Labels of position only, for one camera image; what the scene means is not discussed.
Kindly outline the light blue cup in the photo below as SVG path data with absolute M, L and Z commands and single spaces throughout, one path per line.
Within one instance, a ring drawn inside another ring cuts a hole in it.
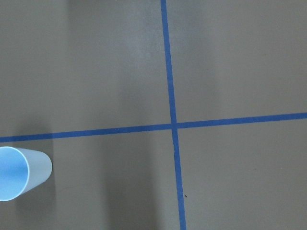
M 0 148 L 0 200 L 11 201 L 44 183 L 52 173 L 45 153 L 23 148 Z

